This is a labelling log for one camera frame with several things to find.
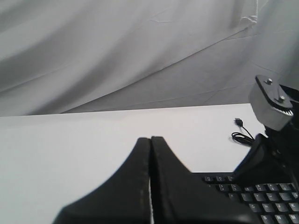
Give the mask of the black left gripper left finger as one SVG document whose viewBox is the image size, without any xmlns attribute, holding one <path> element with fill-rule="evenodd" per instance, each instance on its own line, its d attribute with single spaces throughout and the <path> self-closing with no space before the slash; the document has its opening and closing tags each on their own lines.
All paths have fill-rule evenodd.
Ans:
<svg viewBox="0 0 299 224">
<path fill-rule="evenodd" d="M 149 224 L 150 149 L 139 138 L 119 169 L 101 186 L 63 207 L 56 224 Z"/>
</svg>

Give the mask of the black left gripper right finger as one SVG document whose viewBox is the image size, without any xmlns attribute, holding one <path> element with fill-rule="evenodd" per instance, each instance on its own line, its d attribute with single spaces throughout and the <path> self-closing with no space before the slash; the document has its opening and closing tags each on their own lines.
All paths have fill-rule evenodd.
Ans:
<svg viewBox="0 0 299 224">
<path fill-rule="evenodd" d="M 170 149 L 151 138 L 150 188 L 156 224 L 257 224 L 251 209 L 203 183 Z"/>
</svg>

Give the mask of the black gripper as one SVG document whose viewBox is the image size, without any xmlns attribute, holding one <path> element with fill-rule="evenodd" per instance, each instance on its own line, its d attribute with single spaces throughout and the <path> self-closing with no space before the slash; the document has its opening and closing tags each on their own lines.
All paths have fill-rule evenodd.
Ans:
<svg viewBox="0 0 299 224">
<path fill-rule="evenodd" d="M 258 134 L 247 155 L 233 172 L 241 186 L 261 183 L 299 185 L 299 129 L 285 126 L 280 131 L 265 128 Z"/>
</svg>

